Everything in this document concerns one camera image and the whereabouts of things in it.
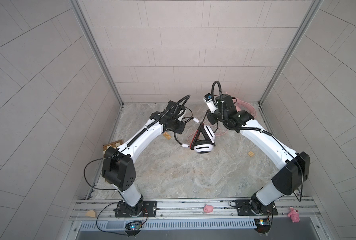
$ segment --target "gray marble surface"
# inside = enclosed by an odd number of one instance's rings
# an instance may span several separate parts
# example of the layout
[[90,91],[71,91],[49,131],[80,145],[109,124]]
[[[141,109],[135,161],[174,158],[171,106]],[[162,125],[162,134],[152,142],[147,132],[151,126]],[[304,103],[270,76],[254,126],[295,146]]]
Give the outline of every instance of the gray marble surface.
[[[187,103],[186,106],[199,120],[207,110],[204,103]],[[165,107],[166,104],[125,105],[113,140],[127,141],[141,129],[151,113],[161,112]],[[254,107],[258,114],[256,119],[265,127],[258,105]],[[187,137],[197,127],[198,123],[190,121],[178,139],[187,143]],[[216,133],[225,131],[225,127],[219,124]],[[278,172],[254,143],[235,131],[216,137],[216,146],[208,154],[197,154],[181,147],[174,140],[173,133],[169,133],[170,140],[163,135],[156,137],[135,163],[137,178],[134,184],[145,199],[250,197]],[[249,151],[253,151],[255,156],[250,157]],[[100,177],[97,187],[110,188],[111,185]],[[120,199],[120,196],[113,190],[94,190],[92,199]]]

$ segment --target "tiled wall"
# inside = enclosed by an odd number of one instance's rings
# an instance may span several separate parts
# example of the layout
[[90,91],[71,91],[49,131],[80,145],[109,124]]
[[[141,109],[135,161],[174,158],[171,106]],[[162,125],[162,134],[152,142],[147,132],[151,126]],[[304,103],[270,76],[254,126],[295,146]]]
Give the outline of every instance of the tiled wall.
[[276,136],[311,157],[305,194],[335,240],[356,239],[356,0],[325,0],[263,104]]
[[118,110],[67,0],[0,0],[0,239],[56,238]]
[[215,80],[256,102],[311,1],[79,4],[125,103],[202,102]]

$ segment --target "pink pig figurine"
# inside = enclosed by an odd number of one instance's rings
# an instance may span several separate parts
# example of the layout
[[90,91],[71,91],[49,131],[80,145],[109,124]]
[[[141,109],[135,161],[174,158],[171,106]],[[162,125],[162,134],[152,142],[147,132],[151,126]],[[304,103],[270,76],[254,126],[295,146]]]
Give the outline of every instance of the pink pig figurine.
[[293,207],[290,208],[290,212],[287,214],[288,217],[291,218],[293,222],[299,222],[299,212],[298,210],[294,209]]
[[206,204],[203,208],[203,211],[208,214],[208,213],[212,212],[213,209],[214,209],[213,206]]

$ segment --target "white and black headphones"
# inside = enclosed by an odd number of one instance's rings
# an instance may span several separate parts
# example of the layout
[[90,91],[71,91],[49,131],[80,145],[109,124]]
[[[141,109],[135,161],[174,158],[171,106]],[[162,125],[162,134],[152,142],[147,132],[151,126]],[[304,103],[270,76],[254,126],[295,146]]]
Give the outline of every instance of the white and black headphones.
[[[200,133],[204,136],[204,140],[198,140]],[[194,138],[192,139],[190,149],[196,151],[197,153],[208,153],[215,146],[214,140],[215,134],[211,127],[201,123]]]

